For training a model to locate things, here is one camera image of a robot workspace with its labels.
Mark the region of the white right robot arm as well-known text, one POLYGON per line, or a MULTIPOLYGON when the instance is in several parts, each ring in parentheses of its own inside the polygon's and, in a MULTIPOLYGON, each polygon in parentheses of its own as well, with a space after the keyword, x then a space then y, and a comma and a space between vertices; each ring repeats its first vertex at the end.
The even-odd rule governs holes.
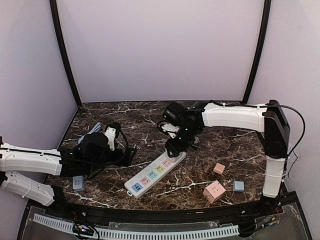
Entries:
POLYGON ((290 125, 278 101, 241 105, 210 100, 198 101, 190 108, 173 102, 162 116, 158 128, 169 135, 165 143, 169 157, 177 157, 191 147, 204 128, 226 127, 261 133, 266 156, 262 195, 277 197, 289 156, 290 138, 290 125))

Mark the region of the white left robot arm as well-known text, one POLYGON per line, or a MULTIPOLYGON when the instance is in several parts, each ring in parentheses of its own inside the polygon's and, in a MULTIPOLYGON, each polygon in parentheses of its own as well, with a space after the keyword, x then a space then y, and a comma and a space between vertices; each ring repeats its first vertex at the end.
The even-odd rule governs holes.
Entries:
POLYGON ((128 167, 137 153, 125 143, 119 148, 115 135, 87 134, 73 148, 31 149, 0 143, 0 188, 36 201, 43 206, 64 205, 61 187, 39 183, 21 172, 43 173, 59 177, 90 176, 108 166, 128 167))

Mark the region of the white multicolour power strip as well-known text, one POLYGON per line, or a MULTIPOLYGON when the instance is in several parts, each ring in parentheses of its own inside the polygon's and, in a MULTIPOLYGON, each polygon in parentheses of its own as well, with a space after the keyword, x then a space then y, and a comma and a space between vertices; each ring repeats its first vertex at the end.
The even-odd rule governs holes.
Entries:
POLYGON ((184 151, 181 152, 178 157, 169 157, 167 151, 165 151, 124 183, 127 194, 136 199, 140 198, 185 158, 186 152, 184 151))

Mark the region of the large pink cube adapter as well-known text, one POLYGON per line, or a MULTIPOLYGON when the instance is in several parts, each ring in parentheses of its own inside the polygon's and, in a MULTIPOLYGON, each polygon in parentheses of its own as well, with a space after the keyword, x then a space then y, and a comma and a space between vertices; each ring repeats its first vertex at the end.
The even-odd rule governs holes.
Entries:
POLYGON ((205 198, 209 201, 210 204, 213 204, 217 200, 219 200, 224 193, 226 192, 226 189, 223 187, 223 185, 219 181, 214 181, 210 185, 206 186, 203 195, 205 198))

